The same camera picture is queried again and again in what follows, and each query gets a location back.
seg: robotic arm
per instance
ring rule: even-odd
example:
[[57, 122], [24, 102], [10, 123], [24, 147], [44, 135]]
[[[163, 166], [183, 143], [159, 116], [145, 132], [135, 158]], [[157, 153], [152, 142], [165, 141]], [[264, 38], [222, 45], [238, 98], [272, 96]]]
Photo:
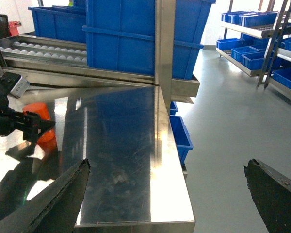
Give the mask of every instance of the robotic arm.
[[23, 140], [36, 143], [44, 133], [54, 127], [54, 121], [43, 120], [39, 114], [21, 113], [9, 108], [8, 94], [20, 98], [29, 85], [19, 74], [6, 72], [0, 78], [0, 136], [8, 136], [18, 129], [24, 132]]

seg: orange cup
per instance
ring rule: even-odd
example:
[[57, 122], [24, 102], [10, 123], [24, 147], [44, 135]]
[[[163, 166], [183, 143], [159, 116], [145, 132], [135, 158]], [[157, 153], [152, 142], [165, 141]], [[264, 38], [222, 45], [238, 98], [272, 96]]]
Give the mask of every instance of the orange cup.
[[[26, 112], [37, 113], [40, 115], [41, 119], [50, 120], [48, 107], [45, 103], [28, 104], [23, 108], [23, 113], [26, 114]], [[55, 131], [54, 129], [51, 129], [50, 131], [46, 132], [42, 137], [40, 137], [37, 143], [48, 142], [53, 137], [55, 137]]]

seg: white wall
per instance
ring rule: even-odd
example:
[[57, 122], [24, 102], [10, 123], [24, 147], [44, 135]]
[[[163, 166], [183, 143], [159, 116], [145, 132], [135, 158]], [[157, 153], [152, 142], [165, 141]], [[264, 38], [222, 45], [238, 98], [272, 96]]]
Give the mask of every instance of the white wall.
[[[277, 0], [274, 10], [278, 10], [283, 0]], [[222, 39], [224, 28], [221, 25], [221, 13], [227, 12], [230, 0], [217, 0], [211, 6], [208, 21], [204, 30], [201, 43], [204, 45], [215, 45], [217, 39]], [[258, 10], [260, 0], [234, 0], [232, 11]], [[262, 11], [267, 9], [268, 1], [264, 0]], [[239, 38], [240, 33], [228, 30], [227, 38]]]
[[[45, 6], [66, 5], [69, 0], [44, 0]], [[21, 27], [18, 27], [20, 34], [34, 31], [32, 13], [28, 10], [29, 6], [38, 6], [37, 0], [0, 0], [0, 13], [7, 15], [9, 21], [20, 21]]]

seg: gray epoxy floor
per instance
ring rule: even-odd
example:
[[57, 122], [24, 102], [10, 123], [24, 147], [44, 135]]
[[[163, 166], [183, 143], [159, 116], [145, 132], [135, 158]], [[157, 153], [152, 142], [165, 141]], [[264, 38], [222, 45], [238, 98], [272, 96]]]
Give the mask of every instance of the gray epoxy floor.
[[194, 144], [186, 159], [194, 233], [267, 233], [243, 165], [260, 159], [291, 179], [291, 101], [202, 50], [195, 104], [177, 103]]

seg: stainless steel table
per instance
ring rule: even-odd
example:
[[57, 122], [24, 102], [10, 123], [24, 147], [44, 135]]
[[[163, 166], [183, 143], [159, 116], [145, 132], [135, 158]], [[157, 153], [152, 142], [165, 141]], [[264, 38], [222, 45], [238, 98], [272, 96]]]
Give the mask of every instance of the stainless steel table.
[[27, 91], [45, 102], [56, 140], [35, 147], [0, 137], [0, 220], [79, 159], [91, 174], [76, 233], [192, 233], [195, 220], [159, 87]]

